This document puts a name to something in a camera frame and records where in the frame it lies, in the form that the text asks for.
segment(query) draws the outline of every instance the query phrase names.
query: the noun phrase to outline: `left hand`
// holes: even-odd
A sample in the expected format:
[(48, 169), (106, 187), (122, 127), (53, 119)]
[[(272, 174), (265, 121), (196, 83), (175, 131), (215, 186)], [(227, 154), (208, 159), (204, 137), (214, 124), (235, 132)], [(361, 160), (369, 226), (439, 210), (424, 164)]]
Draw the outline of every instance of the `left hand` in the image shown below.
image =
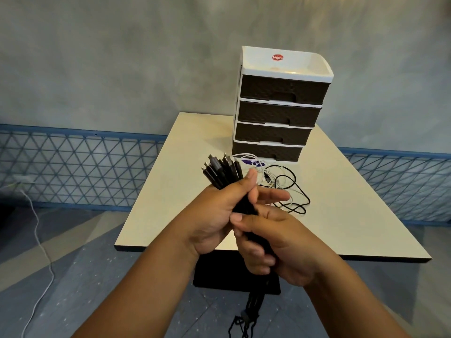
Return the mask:
[(230, 214), (235, 205), (247, 193), (252, 204), (272, 204), (290, 199), (285, 190), (260, 187), (256, 185), (257, 171), (250, 169), (240, 181), (218, 190), (206, 187), (171, 222), (186, 229), (187, 239), (198, 254), (213, 251), (229, 234)]

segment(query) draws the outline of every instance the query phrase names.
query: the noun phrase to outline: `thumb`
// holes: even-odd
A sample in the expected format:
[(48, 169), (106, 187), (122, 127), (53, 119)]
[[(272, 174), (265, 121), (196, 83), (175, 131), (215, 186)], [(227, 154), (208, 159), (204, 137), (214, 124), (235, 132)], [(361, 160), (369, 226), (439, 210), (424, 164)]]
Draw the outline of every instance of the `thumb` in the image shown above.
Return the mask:
[(251, 191), (257, 184), (257, 171), (250, 169), (246, 176), (227, 187), (224, 187), (220, 192), (228, 204), (235, 206), (241, 198), (243, 198), (249, 191)]
[(235, 228), (247, 233), (255, 233), (268, 240), (274, 247), (285, 246), (285, 239), (280, 230), (280, 221), (268, 219), (262, 216), (243, 215), (233, 212), (230, 222)]

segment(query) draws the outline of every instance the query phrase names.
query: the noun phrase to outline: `wall outlet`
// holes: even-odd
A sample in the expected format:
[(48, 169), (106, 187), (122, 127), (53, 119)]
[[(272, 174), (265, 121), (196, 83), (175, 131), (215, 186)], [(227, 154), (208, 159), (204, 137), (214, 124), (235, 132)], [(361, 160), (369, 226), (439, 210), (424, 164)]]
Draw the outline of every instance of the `wall outlet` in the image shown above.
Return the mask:
[(26, 174), (13, 174), (13, 179), (15, 182), (21, 182), (22, 184), (34, 184), (34, 182), (36, 181), (36, 176)]

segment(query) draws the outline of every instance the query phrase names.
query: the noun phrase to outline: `purple label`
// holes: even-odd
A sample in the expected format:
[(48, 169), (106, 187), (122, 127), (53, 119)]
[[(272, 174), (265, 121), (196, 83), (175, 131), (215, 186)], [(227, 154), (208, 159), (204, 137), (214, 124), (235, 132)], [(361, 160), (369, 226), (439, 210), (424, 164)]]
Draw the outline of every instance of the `purple label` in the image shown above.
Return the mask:
[(244, 162), (247, 165), (252, 165), (255, 167), (263, 167), (265, 166), (265, 163), (258, 162), (258, 160), (251, 160), (251, 159), (241, 159), (242, 162)]

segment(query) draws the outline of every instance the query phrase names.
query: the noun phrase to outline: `hand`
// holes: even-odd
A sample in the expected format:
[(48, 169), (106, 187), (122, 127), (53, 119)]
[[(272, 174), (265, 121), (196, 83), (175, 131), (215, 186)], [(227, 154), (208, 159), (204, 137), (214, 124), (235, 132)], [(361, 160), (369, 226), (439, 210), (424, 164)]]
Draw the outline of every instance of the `hand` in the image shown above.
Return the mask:
[[(255, 205), (258, 216), (232, 213), (236, 244), (246, 267), (254, 274), (269, 274), (270, 267), (295, 286), (306, 286), (321, 272), (324, 259), (335, 254), (323, 241), (289, 213), (274, 206)], [(268, 240), (277, 259), (249, 241), (243, 232)]]
[(213, 251), (229, 234), (229, 216), (235, 205), (247, 193), (252, 204), (271, 204), (288, 200), (284, 190), (256, 186), (257, 171), (250, 169), (244, 179), (218, 190), (212, 185), (205, 188), (171, 222), (184, 232), (197, 254)]

